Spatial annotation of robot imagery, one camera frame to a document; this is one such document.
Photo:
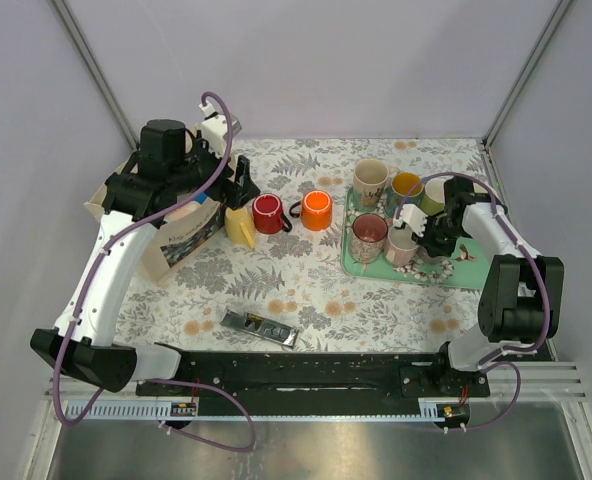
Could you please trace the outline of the lime green mug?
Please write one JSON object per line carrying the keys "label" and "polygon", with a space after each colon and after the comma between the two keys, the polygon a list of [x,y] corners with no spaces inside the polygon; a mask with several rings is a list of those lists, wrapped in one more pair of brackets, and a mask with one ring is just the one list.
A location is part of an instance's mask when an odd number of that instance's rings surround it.
{"label": "lime green mug", "polygon": [[423,198],[420,202],[420,208],[425,214],[435,215],[444,210],[445,182],[445,178],[434,178],[425,184]]}

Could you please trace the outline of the lavender mug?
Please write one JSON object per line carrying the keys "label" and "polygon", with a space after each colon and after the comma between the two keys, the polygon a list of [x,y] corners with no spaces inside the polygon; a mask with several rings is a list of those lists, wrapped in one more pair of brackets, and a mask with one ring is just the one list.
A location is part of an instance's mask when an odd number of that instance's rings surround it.
{"label": "lavender mug", "polygon": [[417,251],[417,256],[420,260],[422,260],[425,264],[428,265],[439,265],[439,264],[449,264],[451,259],[449,256],[430,256],[426,249],[420,248]]}

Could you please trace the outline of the red mug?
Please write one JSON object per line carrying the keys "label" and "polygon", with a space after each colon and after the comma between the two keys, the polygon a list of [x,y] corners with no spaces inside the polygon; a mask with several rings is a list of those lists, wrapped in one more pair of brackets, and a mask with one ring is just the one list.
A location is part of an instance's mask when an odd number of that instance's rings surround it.
{"label": "red mug", "polygon": [[292,224],[284,214],[282,201],[275,194],[266,193],[256,197],[252,203],[252,212],[256,230],[262,234],[274,235],[292,230]]}

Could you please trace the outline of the pink octagonal mug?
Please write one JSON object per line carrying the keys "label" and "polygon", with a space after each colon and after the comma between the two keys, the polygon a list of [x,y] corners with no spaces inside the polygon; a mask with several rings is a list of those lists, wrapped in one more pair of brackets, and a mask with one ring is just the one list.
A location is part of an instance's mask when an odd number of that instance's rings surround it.
{"label": "pink octagonal mug", "polygon": [[394,267],[407,265],[415,256],[418,244],[412,239],[412,231],[409,228],[396,228],[391,226],[385,247],[385,259]]}

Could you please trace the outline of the blue butterfly mug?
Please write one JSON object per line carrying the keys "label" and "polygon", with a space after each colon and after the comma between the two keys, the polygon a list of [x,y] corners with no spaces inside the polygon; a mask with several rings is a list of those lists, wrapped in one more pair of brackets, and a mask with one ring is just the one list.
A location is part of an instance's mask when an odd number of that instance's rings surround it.
{"label": "blue butterfly mug", "polygon": [[388,217],[393,217],[400,206],[400,202],[408,196],[406,203],[419,205],[423,198],[424,185],[421,178],[409,172],[395,174],[390,181],[387,192],[385,212]]}

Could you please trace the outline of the pink round mug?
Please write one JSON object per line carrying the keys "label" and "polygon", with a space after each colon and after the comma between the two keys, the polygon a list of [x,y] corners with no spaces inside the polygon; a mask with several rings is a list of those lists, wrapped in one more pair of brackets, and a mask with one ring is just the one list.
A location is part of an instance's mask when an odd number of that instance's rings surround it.
{"label": "pink round mug", "polygon": [[350,255],[356,262],[370,264],[379,257],[389,227],[386,220],[374,213],[359,215],[351,226]]}

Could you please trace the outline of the orange mug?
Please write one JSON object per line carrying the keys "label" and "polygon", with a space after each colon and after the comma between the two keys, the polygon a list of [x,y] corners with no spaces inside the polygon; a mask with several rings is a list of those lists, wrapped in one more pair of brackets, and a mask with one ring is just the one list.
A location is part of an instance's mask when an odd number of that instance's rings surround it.
{"label": "orange mug", "polygon": [[289,215],[299,219],[310,231],[322,231],[332,223],[332,210],[331,195],[322,190],[312,190],[290,207]]}

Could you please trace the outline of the beige floral mug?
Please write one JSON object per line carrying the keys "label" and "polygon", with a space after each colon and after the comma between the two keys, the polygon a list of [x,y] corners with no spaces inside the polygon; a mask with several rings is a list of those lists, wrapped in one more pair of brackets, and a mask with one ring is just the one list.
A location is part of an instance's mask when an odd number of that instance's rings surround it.
{"label": "beige floral mug", "polygon": [[356,207],[361,211],[377,208],[387,187],[388,178],[398,167],[390,166],[377,158],[366,158],[357,162],[353,170],[352,193]]}

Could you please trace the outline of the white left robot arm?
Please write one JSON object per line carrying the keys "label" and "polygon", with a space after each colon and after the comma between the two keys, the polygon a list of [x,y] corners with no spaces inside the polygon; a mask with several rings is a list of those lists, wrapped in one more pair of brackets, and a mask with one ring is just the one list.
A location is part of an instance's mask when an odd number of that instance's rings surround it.
{"label": "white left robot arm", "polygon": [[240,208],[258,195],[249,160],[231,153],[239,130],[236,118],[218,113],[193,129],[168,119],[142,128],[139,147],[105,182],[99,232],[70,301],[52,328],[31,337],[31,349],[54,372],[110,392],[154,378],[172,395],[190,389],[193,372],[181,363],[181,350],[118,345],[116,323],[140,258],[179,196],[204,193]]}

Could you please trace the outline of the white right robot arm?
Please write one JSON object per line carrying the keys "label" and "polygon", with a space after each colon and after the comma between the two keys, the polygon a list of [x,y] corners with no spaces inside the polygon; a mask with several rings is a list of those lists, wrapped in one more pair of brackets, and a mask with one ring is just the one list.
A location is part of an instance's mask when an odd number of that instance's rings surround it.
{"label": "white right robot arm", "polygon": [[472,176],[442,175],[445,207],[423,219],[417,241],[430,258],[448,256],[459,238],[471,238],[490,261],[478,304],[478,324],[446,346],[448,361],[431,383],[451,396],[482,370],[510,354],[534,355],[558,328],[564,266],[528,244],[511,225],[493,189]]}

